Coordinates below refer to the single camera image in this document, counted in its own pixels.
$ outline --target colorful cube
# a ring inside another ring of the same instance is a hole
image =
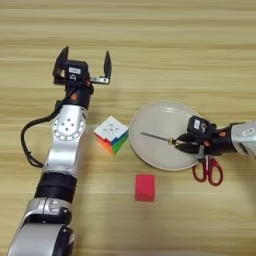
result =
[[[153,202],[155,200],[155,176],[137,174],[135,180],[135,200]]]
[[[113,116],[108,117],[94,130],[98,142],[110,153],[116,154],[128,138],[127,126]]]

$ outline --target wooden table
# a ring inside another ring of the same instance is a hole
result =
[[[52,84],[55,58],[70,58],[102,74],[95,87],[86,153],[74,201],[76,255],[255,255],[256,162],[219,157],[224,183],[197,183],[191,170],[169,173],[142,162],[127,141],[116,156],[97,144],[93,128],[110,114],[129,124],[155,100],[187,104],[227,125],[256,119],[256,2],[253,0],[9,0],[0,3],[0,255],[34,195],[40,170],[29,166],[20,131],[64,96]],[[29,132],[45,159],[50,124]],[[157,180],[154,203],[134,201],[136,173]]]

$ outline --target white plate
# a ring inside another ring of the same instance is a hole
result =
[[[197,163],[196,155],[186,154],[167,142],[141,132],[176,139],[187,132],[188,120],[199,114],[179,102],[160,101],[141,108],[132,118],[129,138],[137,155],[148,164],[168,171],[188,169]]]

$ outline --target red block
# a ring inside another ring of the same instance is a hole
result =
[[[153,202],[155,199],[155,176],[136,174],[135,200]]]

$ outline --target black cable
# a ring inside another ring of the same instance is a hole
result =
[[[60,104],[56,107],[56,109],[49,115],[46,117],[42,117],[42,118],[38,118],[35,120],[30,121],[29,123],[27,123],[24,128],[21,131],[21,145],[22,145],[22,149],[24,151],[24,154],[28,160],[28,162],[34,166],[34,167],[38,167],[38,168],[42,168],[44,165],[43,163],[41,163],[40,161],[38,161],[37,159],[35,159],[32,155],[31,155],[31,151],[28,150],[26,142],[25,142],[25,133],[26,131],[31,128],[32,126],[35,126],[37,124],[42,124],[42,123],[46,123],[46,122],[50,122],[53,118],[55,118],[61,107],[63,106],[63,104],[65,104],[67,102],[67,100],[71,97],[71,95],[73,93],[75,93],[75,91],[77,90],[77,87],[74,87],[73,90],[70,90],[70,92],[65,96],[65,98],[60,102]]]

